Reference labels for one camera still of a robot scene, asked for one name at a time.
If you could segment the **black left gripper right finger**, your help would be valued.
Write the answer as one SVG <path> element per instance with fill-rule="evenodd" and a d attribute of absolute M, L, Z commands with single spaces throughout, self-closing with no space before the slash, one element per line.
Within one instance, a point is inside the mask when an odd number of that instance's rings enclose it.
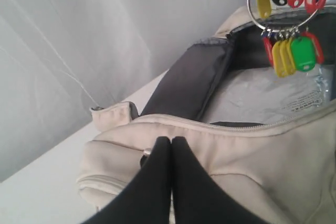
<path fill-rule="evenodd" d="M 210 178 L 186 138 L 172 139 L 172 162 L 176 223 L 264 223 Z"/>

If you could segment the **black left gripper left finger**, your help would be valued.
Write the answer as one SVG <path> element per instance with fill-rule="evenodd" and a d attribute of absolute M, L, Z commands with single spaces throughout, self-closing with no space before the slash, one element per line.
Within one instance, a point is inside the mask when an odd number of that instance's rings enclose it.
<path fill-rule="evenodd" d="M 85 223 L 169 223 L 171 142 L 141 150 L 108 141 L 84 147 L 79 194 L 97 208 Z"/>

